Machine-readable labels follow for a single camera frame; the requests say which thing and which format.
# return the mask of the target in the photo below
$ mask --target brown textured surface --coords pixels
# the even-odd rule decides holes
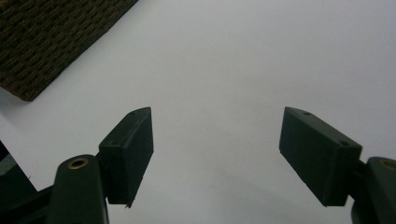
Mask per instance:
[[[137,0],[0,0],[0,86],[33,101]]]

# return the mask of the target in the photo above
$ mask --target white table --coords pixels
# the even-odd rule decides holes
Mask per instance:
[[[155,152],[110,223],[351,223],[278,150],[285,106],[395,159],[394,1],[141,0],[32,103],[0,91],[0,138],[37,189],[151,106]]]

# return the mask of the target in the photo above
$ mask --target screw hole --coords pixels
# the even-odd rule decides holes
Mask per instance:
[[[343,146],[345,146],[345,147],[349,146],[349,143],[346,142],[346,141],[340,141],[340,143],[341,143],[341,145],[343,145]]]
[[[109,141],[108,142],[110,145],[113,145],[113,146],[115,146],[115,145],[118,145],[119,144],[119,142],[117,142],[117,141],[114,141],[114,140],[111,140],[111,141]]]
[[[67,165],[67,167],[68,167],[70,170],[77,170],[77,169],[79,169],[79,168],[81,168],[81,167],[86,166],[87,164],[88,164],[88,160],[87,160],[87,159],[85,159],[85,158],[78,158],[78,159],[75,159],[75,160],[71,161],[71,162]]]

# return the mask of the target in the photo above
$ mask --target black bracket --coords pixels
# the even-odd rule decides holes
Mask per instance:
[[[0,165],[9,155],[4,149],[0,150]],[[9,198],[0,202],[0,220],[108,223],[106,198],[109,203],[131,207],[152,153],[151,110],[146,107],[127,114],[100,144],[96,156],[81,155],[64,161],[54,185],[47,189],[37,192],[18,164],[8,168],[0,175],[1,196],[8,194]]]
[[[354,200],[354,224],[396,222],[396,161],[359,160],[361,145],[315,115],[286,107],[280,153],[324,206]]]

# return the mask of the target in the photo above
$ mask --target brass insert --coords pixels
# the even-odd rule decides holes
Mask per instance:
[[[390,169],[391,171],[396,171],[396,161],[382,160],[380,162],[383,166]]]
[[[82,167],[86,166],[86,165],[88,164],[88,162],[89,162],[89,161],[88,161],[87,159],[85,159],[85,158],[77,158],[77,159],[71,161],[71,162],[67,165],[67,167],[68,167],[70,170],[77,170],[77,169],[79,169],[79,168],[82,168]]]

